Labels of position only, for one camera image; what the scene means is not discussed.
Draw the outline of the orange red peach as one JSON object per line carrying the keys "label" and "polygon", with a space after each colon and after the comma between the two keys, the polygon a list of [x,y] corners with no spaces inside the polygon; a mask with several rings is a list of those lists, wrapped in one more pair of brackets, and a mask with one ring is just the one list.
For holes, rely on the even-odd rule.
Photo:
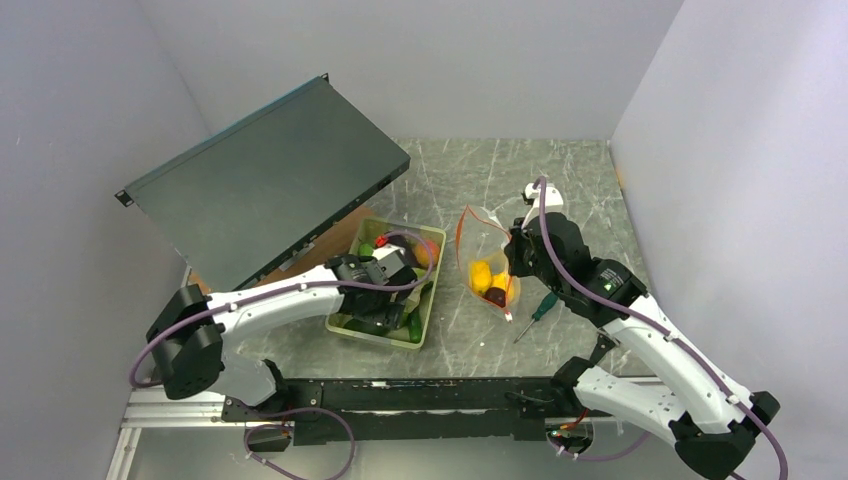
{"label": "orange red peach", "polygon": [[413,254],[422,269],[435,268],[440,259],[441,248],[436,242],[424,239],[415,243]]}

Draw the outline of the clear zip bag orange zipper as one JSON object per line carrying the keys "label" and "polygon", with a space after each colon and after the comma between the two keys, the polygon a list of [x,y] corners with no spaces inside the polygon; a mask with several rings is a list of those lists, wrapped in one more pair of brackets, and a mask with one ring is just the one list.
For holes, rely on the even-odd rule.
{"label": "clear zip bag orange zipper", "polygon": [[496,215],[466,205],[455,230],[455,255],[466,288],[487,308],[512,323],[521,280],[510,273],[504,248],[511,237]]}

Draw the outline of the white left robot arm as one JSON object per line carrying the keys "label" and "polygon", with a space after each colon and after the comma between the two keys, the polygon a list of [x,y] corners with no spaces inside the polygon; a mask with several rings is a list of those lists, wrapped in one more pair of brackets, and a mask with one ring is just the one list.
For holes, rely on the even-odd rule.
{"label": "white left robot arm", "polygon": [[270,360],[237,353],[242,342],[336,313],[391,323],[423,280],[400,252],[390,251],[378,258],[336,256],[298,276],[246,290],[205,294],[185,286],[148,329],[143,352],[152,356],[168,399],[210,391],[272,420],[288,402],[282,374]]}

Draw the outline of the yellow corn cob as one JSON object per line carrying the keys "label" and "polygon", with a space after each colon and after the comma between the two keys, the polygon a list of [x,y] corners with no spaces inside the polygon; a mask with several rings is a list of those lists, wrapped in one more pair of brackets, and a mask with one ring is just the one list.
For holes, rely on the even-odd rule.
{"label": "yellow corn cob", "polygon": [[476,260],[469,264],[469,282],[472,291],[483,296],[492,283],[492,271],[488,262]]}

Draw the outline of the dark red plum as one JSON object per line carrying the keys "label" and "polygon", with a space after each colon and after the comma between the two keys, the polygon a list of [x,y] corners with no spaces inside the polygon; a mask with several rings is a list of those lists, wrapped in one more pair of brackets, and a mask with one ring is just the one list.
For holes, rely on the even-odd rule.
{"label": "dark red plum", "polygon": [[500,287],[488,288],[484,292],[483,298],[489,303],[501,309],[505,308],[508,304],[508,294],[503,288]]}

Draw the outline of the green cucumber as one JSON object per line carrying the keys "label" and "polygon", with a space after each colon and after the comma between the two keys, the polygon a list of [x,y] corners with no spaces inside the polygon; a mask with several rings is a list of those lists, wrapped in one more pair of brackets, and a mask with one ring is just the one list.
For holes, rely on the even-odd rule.
{"label": "green cucumber", "polygon": [[420,345],[423,339],[425,319],[431,311],[434,283],[429,282],[424,287],[420,304],[407,316],[408,340],[414,345]]}

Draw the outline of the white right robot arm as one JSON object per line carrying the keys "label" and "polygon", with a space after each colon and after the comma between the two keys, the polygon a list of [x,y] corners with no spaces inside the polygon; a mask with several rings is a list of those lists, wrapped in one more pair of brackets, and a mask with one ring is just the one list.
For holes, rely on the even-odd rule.
{"label": "white right robot arm", "polygon": [[673,446],[679,458],[707,479],[727,479],[759,435],[771,443],[779,476],[786,454],[768,425],[780,409],[767,391],[752,392],[693,347],[624,264],[595,257],[578,226],[561,213],[515,219],[505,246],[509,272],[535,277],[572,313],[636,354],[665,391],[618,378],[597,361],[569,359],[551,378],[557,411],[581,408],[625,420]]}

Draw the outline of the green bell pepper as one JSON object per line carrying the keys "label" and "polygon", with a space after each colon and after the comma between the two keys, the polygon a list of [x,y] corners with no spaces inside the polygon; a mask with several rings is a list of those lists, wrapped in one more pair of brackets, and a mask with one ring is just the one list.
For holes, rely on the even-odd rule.
{"label": "green bell pepper", "polygon": [[369,243],[362,243],[358,246],[357,255],[363,257],[371,257],[374,255],[374,246]]}

